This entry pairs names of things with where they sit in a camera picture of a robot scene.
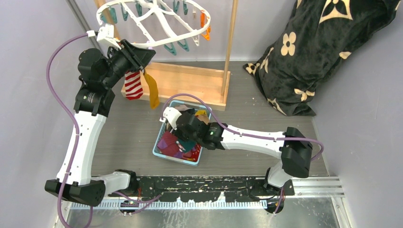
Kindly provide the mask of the red white striped santa sock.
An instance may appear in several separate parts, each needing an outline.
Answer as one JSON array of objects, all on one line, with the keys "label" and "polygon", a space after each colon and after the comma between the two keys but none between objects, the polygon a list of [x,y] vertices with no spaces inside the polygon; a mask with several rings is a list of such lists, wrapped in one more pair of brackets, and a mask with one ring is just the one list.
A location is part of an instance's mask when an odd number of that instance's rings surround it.
[{"label": "red white striped santa sock", "polygon": [[143,95],[140,72],[129,73],[125,75],[125,98],[128,100],[140,99]]}]

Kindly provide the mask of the white plastic sock hanger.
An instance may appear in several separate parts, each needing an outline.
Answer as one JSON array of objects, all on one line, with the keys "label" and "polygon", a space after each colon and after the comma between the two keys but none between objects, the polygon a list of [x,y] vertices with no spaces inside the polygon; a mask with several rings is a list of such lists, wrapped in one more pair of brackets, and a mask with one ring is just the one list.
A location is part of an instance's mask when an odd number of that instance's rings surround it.
[{"label": "white plastic sock hanger", "polygon": [[[114,36],[122,40],[117,33],[118,12],[123,21],[128,21],[139,32],[132,45],[138,48],[164,47],[175,54],[176,47],[189,51],[190,43],[199,46],[200,38],[209,40],[211,31],[210,13],[193,0],[111,0],[98,1],[96,20],[99,29],[104,24],[114,25]],[[97,36],[98,31],[88,32],[88,36]]]}]

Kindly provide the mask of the mustard yellow sock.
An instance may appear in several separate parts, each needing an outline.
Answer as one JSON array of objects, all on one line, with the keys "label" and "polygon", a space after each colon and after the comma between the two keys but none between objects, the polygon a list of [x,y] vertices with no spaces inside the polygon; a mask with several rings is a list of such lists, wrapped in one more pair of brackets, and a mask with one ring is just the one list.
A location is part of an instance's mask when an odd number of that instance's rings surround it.
[{"label": "mustard yellow sock", "polygon": [[152,109],[156,109],[159,106],[159,91],[155,79],[144,71],[144,78],[149,87],[149,104]]}]

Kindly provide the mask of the tan brown sock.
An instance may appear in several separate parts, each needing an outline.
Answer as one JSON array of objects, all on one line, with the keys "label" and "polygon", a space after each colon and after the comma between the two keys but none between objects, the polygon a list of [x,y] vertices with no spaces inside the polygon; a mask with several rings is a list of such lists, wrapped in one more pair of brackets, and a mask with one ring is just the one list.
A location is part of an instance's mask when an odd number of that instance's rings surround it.
[{"label": "tan brown sock", "polygon": [[205,115],[205,114],[196,115],[196,117],[197,117],[200,121],[204,122],[205,124],[208,124],[208,123],[210,122],[209,116],[207,116],[207,115]]}]

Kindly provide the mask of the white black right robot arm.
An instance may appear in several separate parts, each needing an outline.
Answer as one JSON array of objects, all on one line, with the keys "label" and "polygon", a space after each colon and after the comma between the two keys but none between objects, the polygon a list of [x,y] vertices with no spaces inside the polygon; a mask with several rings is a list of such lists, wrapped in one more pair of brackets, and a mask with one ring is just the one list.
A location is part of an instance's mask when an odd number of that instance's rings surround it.
[{"label": "white black right robot arm", "polygon": [[195,141],[208,150],[246,150],[279,159],[268,169],[265,192],[276,195],[291,178],[307,178],[310,171],[312,144],[296,129],[285,132],[259,132],[218,122],[205,123],[189,113],[169,121],[179,138]]}]

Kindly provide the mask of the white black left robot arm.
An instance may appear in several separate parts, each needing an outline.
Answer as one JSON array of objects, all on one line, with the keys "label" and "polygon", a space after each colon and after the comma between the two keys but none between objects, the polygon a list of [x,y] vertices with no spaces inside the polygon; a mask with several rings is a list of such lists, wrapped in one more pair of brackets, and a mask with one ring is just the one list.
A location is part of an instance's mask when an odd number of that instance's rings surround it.
[{"label": "white black left robot arm", "polygon": [[123,193],[133,196],[139,182],[134,171],[118,169],[93,177],[92,161],[100,132],[115,98],[113,87],[127,73],[138,73],[152,60],[155,51],[138,48],[127,40],[110,47],[107,55],[90,48],[79,55],[81,87],[68,114],[73,118],[73,132],[67,153],[55,179],[47,180],[46,192],[74,203],[98,206],[105,196]]}]

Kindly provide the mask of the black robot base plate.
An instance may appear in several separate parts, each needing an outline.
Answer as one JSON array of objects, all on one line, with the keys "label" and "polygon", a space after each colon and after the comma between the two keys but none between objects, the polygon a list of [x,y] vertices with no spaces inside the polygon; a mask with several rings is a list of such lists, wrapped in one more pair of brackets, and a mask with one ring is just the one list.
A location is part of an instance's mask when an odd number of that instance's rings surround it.
[{"label": "black robot base plate", "polygon": [[215,203],[220,197],[226,203],[268,203],[270,213],[281,212],[287,196],[295,195],[291,180],[284,187],[271,187],[264,177],[255,176],[140,176],[124,190],[124,194],[148,203],[157,202]]}]

